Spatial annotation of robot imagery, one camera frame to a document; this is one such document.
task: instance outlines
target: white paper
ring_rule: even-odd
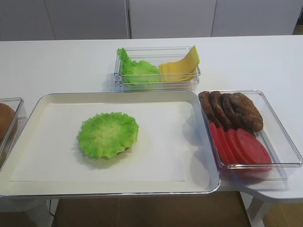
[[[184,154],[194,152],[184,135],[193,107],[187,102],[50,104],[41,116],[11,181],[184,181]],[[113,159],[91,159],[80,150],[82,121],[123,112],[139,125],[138,141]]]

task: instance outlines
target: white table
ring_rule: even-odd
[[[302,44],[302,35],[0,42],[0,98],[22,97],[29,114],[38,99],[49,93],[114,91],[119,47],[196,45],[202,72],[196,92],[263,91],[303,154]],[[281,184],[245,186],[223,181],[219,190],[254,196],[248,213],[257,223],[271,203],[303,201],[303,168],[284,183],[287,189],[279,190]]]

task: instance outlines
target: tomato slice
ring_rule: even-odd
[[[235,141],[243,156],[251,164],[271,163],[270,156],[265,147],[248,131],[238,129]]]
[[[221,128],[221,127],[217,128],[217,133],[218,133],[219,140],[222,144],[222,147],[225,151],[225,154],[226,154],[228,160],[230,161],[231,164],[237,164],[238,161],[236,160],[235,156],[233,155],[232,150],[227,145],[223,128]]]
[[[232,150],[233,155],[235,156],[236,160],[240,164],[249,164],[249,161],[243,156],[241,150],[236,144],[236,130],[230,128],[228,131],[225,132],[225,139],[227,142],[227,145]]]
[[[221,158],[222,162],[226,163],[226,164],[229,164],[230,163],[229,159],[228,159],[228,157],[226,156],[226,154],[224,152],[224,149],[221,145],[221,142],[220,142],[218,134],[217,134],[216,125],[213,122],[210,122],[210,132],[212,134],[212,137],[214,139],[214,144],[217,147],[217,150],[219,152],[219,155],[220,155],[220,158]]]

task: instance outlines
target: white tray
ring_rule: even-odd
[[[138,141],[111,160],[80,150],[82,121],[123,112]],[[220,184],[197,95],[50,94],[39,100],[0,172],[1,196],[211,193]]]

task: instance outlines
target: cheese slice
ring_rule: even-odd
[[[196,46],[193,46],[187,55],[176,62],[168,62],[159,66],[159,71],[163,74],[164,81],[189,81],[193,78],[189,73],[196,71],[200,63]]]

